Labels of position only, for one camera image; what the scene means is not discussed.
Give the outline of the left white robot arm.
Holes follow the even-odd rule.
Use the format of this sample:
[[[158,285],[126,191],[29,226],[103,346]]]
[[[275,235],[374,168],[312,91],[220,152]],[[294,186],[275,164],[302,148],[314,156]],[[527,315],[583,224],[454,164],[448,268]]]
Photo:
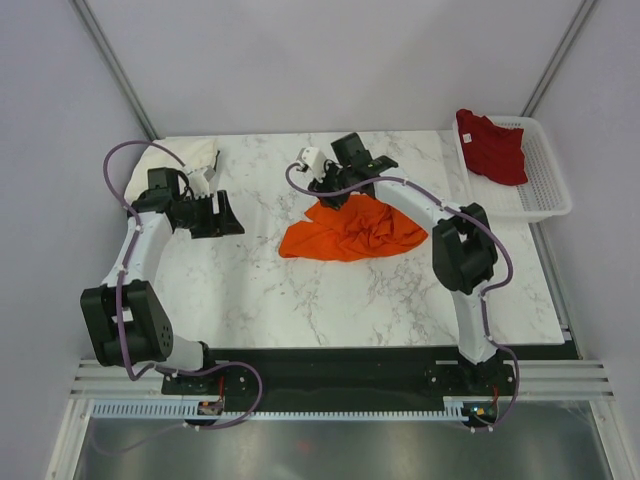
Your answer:
[[[129,371],[139,363],[185,371],[185,382],[196,392],[211,392],[219,382],[218,367],[205,360],[202,342],[174,333],[154,281],[175,231],[204,239],[242,235],[244,227],[226,191],[209,193],[204,184],[167,167],[148,171],[147,189],[125,211],[127,234],[114,266],[80,298],[96,359]]]

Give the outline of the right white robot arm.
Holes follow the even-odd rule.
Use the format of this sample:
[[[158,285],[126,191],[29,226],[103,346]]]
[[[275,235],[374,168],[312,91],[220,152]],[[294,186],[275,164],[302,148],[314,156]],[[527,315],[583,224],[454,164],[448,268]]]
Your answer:
[[[489,327],[488,293],[498,258],[507,254],[477,203],[448,203],[412,181],[388,156],[373,157],[356,133],[331,145],[334,158],[318,148],[300,150],[299,170],[313,176],[308,193],[324,207],[340,210],[364,194],[404,214],[432,242],[432,269],[452,296],[458,326],[459,361],[452,378],[477,394],[497,384],[499,347]]]

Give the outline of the orange t shirt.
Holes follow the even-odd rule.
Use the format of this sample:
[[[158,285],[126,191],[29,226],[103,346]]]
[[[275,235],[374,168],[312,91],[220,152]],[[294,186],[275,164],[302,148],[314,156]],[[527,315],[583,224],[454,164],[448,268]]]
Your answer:
[[[399,210],[366,195],[351,196],[339,210],[315,203],[286,230],[282,258],[354,262],[407,253],[429,237]]]

